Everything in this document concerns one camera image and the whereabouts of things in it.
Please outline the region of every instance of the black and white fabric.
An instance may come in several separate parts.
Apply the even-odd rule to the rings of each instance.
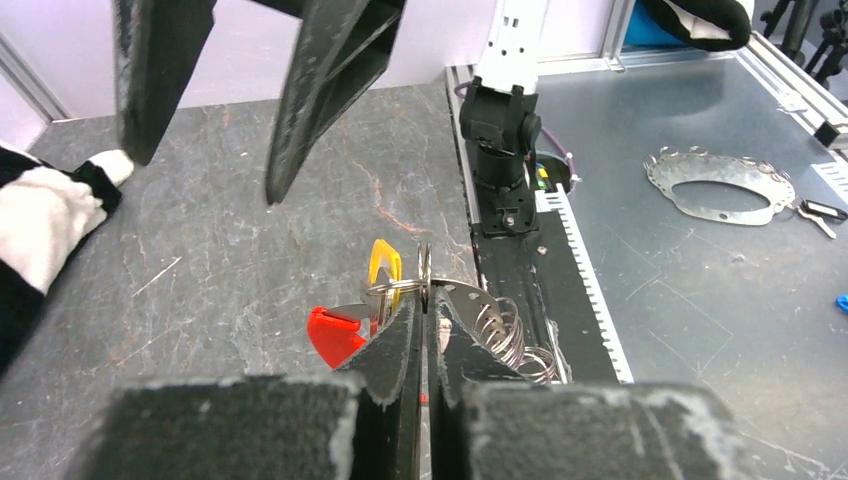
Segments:
[[[701,50],[738,50],[751,38],[754,0],[641,0],[666,32]]]
[[[66,172],[0,142],[0,374],[68,255],[118,207],[117,187],[132,171],[120,150]]]

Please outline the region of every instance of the cable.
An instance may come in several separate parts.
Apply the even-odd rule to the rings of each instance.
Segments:
[[[471,82],[463,82],[456,86],[453,89],[453,93],[459,98],[465,98],[465,89],[471,85]],[[547,127],[542,126],[542,133],[551,142],[554,148],[559,152],[559,155],[551,155],[550,153],[545,153],[549,157],[556,158],[568,166],[568,171],[571,172],[571,178],[568,180],[569,182],[569,195],[571,192],[577,188],[577,184],[580,183],[580,177],[577,176],[577,166],[574,162],[574,155],[571,154],[568,150],[565,149],[565,146],[556,138],[556,135],[552,131],[550,131]]]

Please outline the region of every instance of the metal plate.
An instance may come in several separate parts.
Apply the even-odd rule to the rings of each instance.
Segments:
[[[648,180],[681,212],[706,220],[766,225],[795,200],[795,188],[789,180],[768,163],[751,159],[709,155],[706,152],[661,153],[645,163],[645,170]],[[768,200],[769,206],[748,212],[717,210],[674,194],[675,186],[690,182],[724,183],[750,190]]]

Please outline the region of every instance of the red object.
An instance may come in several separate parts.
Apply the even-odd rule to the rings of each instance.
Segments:
[[[359,319],[315,307],[309,314],[306,333],[321,358],[336,369],[367,342],[359,336],[361,325]]]

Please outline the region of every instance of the purple cable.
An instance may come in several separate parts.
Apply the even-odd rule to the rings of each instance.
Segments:
[[[471,85],[471,82],[460,83],[453,89],[453,93],[456,94],[459,98],[465,98],[465,89]],[[560,143],[560,141],[556,138],[553,132],[551,132],[547,127],[542,127],[542,133],[545,134],[545,137],[550,141],[554,148],[556,148],[557,153],[562,156],[562,161],[568,165],[568,170],[571,172],[571,178],[569,179],[569,183],[571,184],[569,188],[569,193],[573,192],[577,187],[578,177],[577,177],[577,167],[574,164],[574,156],[565,149],[565,146]]]

